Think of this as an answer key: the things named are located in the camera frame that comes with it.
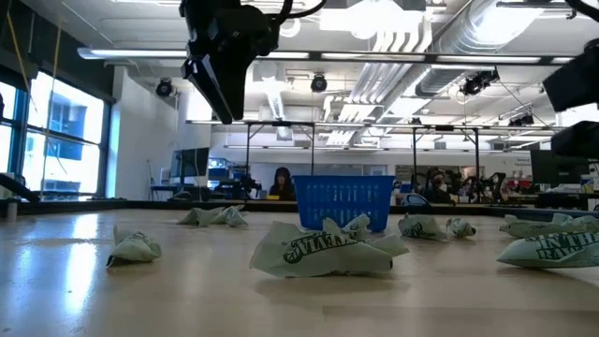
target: window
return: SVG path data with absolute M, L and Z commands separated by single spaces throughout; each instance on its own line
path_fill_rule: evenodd
M 44 151 L 45 142 L 44 135 L 27 133 L 22 175 L 28 187 L 39 191 L 43 180 L 45 191 L 95 193 L 99 148 L 49 137 L 48 149 Z
M 0 172 L 8 172 L 11 133 L 10 127 L 0 125 Z
M 8 84 L 0 82 L 0 94 L 2 94 L 2 99 L 4 99 L 3 116 L 4 118 L 12 119 L 14 117 L 15 96 L 17 94 L 17 89 Z
M 39 73 L 31 86 L 28 124 L 99 143 L 102 137 L 104 102 Z

